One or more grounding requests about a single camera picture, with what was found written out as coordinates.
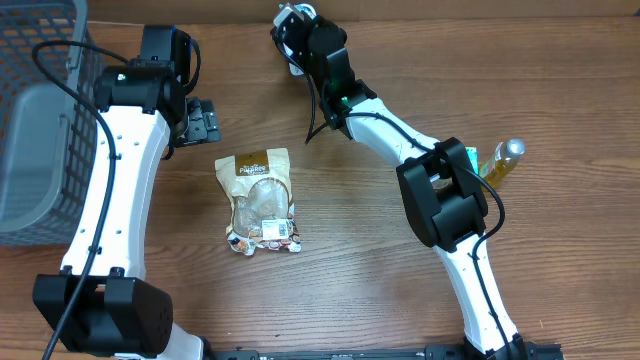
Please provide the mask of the brown snack pouch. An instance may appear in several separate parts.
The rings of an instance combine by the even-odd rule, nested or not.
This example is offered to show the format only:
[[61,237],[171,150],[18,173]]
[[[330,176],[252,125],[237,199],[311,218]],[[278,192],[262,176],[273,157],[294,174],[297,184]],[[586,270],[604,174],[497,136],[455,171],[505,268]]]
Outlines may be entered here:
[[231,206],[226,235],[233,251],[245,256],[252,256],[258,249],[301,251],[290,167],[285,148],[215,161],[217,180]]

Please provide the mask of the teal tissue pack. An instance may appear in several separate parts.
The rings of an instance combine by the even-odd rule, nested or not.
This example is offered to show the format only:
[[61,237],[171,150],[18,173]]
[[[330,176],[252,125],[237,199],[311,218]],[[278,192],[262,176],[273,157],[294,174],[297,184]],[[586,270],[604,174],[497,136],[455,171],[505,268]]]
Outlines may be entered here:
[[467,156],[472,165],[473,171],[478,174],[479,173],[479,162],[478,162],[478,151],[476,147],[467,147],[466,148]]

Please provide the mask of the yellow dish soap bottle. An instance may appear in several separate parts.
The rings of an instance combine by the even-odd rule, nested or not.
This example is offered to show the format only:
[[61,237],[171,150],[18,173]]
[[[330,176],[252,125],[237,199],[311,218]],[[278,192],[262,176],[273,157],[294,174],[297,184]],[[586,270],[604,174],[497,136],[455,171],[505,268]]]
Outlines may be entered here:
[[497,188],[525,153],[526,145],[521,138],[500,142],[494,153],[479,167],[479,176],[492,188]]

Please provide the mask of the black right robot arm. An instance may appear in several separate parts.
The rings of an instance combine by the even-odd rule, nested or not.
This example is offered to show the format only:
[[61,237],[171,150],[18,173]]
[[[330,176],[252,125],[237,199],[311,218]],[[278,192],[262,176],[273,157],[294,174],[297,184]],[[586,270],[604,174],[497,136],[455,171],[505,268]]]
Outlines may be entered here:
[[388,110],[355,76],[347,34],[309,4],[281,5],[271,31],[294,74],[304,76],[324,127],[375,151],[396,171],[408,223],[436,250],[464,321],[464,358],[527,359],[530,354],[510,319],[488,257],[486,198],[495,190],[475,173],[456,138],[426,136]]

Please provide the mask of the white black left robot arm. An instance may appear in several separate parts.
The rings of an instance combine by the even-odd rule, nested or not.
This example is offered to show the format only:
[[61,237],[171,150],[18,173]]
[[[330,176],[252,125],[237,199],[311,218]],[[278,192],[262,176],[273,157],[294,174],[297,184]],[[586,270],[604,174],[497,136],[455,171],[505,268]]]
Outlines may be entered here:
[[144,237],[159,162],[188,124],[184,77],[169,66],[110,66],[88,109],[99,143],[80,223],[56,275],[33,301],[57,343],[117,359],[211,359],[209,342],[179,327],[169,294],[145,280]]

